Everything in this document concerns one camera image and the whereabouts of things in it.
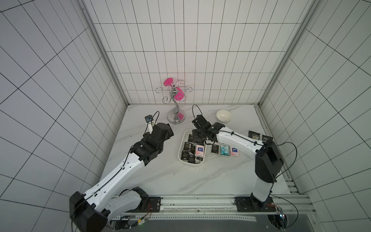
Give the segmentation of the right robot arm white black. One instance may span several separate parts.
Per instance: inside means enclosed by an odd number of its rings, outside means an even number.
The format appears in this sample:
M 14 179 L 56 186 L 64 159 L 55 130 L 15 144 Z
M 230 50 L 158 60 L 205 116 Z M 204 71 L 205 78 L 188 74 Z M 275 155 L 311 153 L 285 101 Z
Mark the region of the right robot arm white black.
M 275 142 L 271 139 L 264 142 L 243 136 L 219 122 L 211 124 L 203 115 L 197 115 L 192 124 L 195 126 L 192 131 L 195 141 L 211 141 L 228 145 L 247 154 L 255 161 L 257 181 L 250 202 L 262 207 L 270 197 L 276 178 L 284 165 Z

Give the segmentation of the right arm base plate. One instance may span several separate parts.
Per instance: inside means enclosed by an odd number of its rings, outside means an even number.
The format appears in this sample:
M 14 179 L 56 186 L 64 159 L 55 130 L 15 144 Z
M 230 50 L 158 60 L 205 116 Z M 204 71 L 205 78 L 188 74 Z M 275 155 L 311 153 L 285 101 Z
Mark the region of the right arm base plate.
M 273 213 L 276 212 L 276 207 L 273 206 L 272 197 L 268 197 L 265 203 L 261 203 L 259 200 L 250 199 L 251 197 L 235 197 L 234 204 L 237 207 L 238 212 L 243 213 Z

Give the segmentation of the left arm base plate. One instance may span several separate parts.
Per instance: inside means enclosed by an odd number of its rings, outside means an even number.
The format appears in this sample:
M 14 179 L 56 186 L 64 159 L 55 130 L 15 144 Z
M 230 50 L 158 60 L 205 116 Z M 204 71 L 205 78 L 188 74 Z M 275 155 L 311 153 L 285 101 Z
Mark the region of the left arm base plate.
M 161 207 L 161 197 L 147 197 L 142 199 L 136 209 L 126 211 L 126 213 L 158 213 Z

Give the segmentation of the teal cartoon tissue pack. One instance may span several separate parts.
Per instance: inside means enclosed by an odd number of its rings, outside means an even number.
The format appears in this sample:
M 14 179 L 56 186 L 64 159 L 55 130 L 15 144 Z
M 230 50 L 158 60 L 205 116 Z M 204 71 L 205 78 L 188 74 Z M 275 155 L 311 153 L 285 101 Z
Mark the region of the teal cartoon tissue pack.
M 223 157 L 229 157 L 231 155 L 230 146 L 220 145 L 220 155 Z

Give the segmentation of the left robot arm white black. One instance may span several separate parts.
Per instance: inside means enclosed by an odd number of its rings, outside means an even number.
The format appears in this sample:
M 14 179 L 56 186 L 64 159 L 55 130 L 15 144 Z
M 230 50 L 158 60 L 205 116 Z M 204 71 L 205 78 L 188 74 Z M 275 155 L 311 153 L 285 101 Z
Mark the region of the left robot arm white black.
M 135 172 L 163 151 L 164 142 L 173 135 L 169 124 L 155 124 L 130 147 L 127 157 L 110 174 L 84 193 L 75 192 L 69 199 L 71 228 L 81 232 L 101 232 L 113 218 L 128 211 L 145 209 L 148 195 L 140 187 L 116 198 L 114 195 Z

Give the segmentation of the pink Tempo tissue pack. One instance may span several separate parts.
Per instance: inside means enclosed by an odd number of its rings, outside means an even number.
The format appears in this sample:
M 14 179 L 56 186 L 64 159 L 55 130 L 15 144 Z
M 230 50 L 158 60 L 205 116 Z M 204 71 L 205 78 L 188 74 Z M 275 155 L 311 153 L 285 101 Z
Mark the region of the pink Tempo tissue pack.
M 204 149 L 205 147 L 203 145 L 196 145 L 195 156 L 204 158 Z
M 238 149 L 231 147 L 231 157 L 239 157 Z

